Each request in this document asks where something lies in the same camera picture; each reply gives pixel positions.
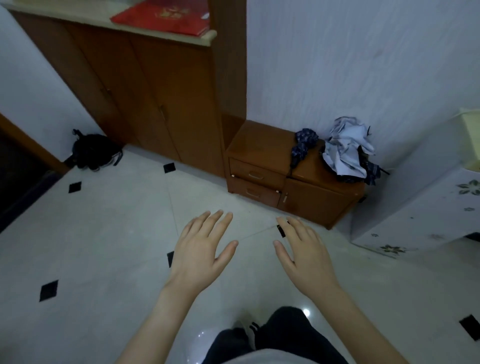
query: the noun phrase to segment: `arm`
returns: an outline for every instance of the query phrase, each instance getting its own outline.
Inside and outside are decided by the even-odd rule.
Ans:
[[[125,363],[164,363],[173,341],[195,298],[218,278],[235,253],[238,241],[230,242],[215,258],[220,238],[232,221],[229,212],[212,216],[203,213],[188,223],[180,234],[173,256],[170,277],[151,314],[117,360]]]
[[[275,251],[288,277],[310,298],[335,330],[358,364],[406,364],[403,356],[377,330],[370,320],[342,290],[332,262],[320,236],[295,218],[277,218],[295,262],[281,242],[275,241]]]

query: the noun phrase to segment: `hand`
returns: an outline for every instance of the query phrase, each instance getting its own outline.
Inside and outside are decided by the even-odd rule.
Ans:
[[[238,241],[228,243],[222,253],[215,258],[215,251],[225,230],[233,219],[231,212],[216,226],[215,223],[223,215],[218,210],[212,216],[210,211],[194,218],[180,234],[166,286],[174,286],[187,299],[195,298],[212,284],[232,259]]]
[[[290,259],[283,244],[275,240],[276,255],[290,280],[311,300],[320,299],[330,288],[339,288],[332,261],[320,236],[310,226],[296,218],[276,219],[293,251]]]

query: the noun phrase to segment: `small wooden cabinet door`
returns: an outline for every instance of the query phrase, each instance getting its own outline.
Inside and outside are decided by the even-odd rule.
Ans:
[[[287,178],[277,207],[331,229],[352,201],[352,196]]]
[[[181,161],[224,177],[211,49],[129,37]]]
[[[19,12],[12,14],[104,133],[120,144],[138,144],[132,128],[62,22]]]
[[[65,23],[65,26],[134,130],[141,146],[179,160],[128,34],[74,23]]]

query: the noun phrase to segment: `person's left hand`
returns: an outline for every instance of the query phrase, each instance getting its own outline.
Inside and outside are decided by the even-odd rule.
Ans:
[[[227,213],[216,226],[223,211],[218,210],[212,216],[208,217],[209,215],[210,211],[204,212],[183,229],[175,246],[167,282],[167,285],[175,286],[191,300],[218,278],[238,245],[238,241],[231,241],[215,258],[218,243],[232,221],[233,214]]]

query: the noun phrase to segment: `white wall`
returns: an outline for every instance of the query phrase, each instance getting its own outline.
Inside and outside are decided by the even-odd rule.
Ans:
[[[388,167],[480,106],[480,1],[248,0],[247,118],[321,135],[371,125]]]
[[[0,113],[59,160],[72,129],[102,133],[14,18],[0,6]]]

